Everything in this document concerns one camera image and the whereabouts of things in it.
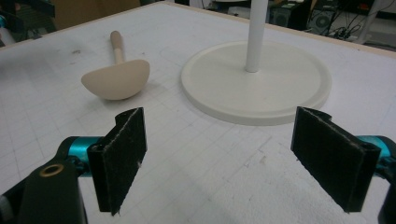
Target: white tabletop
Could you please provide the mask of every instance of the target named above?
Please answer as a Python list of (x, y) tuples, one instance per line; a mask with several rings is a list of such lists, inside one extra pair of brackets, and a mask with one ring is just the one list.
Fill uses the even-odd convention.
[[(113, 30), (124, 37), (126, 60), (149, 61), (151, 73), (139, 94), (110, 102), (80, 78), (113, 64)], [(51, 159), (66, 137), (105, 135), (117, 114), (143, 106), (148, 152), (120, 215), (100, 213), (92, 180), (79, 179), (90, 223), (376, 223), (385, 180), (373, 179), (361, 213), (346, 214), (290, 150), (292, 123), (235, 125), (187, 100), (179, 76), (188, 59), (247, 39), (247, 21), (160, 3), (0, 49), (0, 192)], [(334, 123), (396, 140), (395, 53), (274, 26), (264, 39), (328, 66), (332, 92), (321, 110)]]

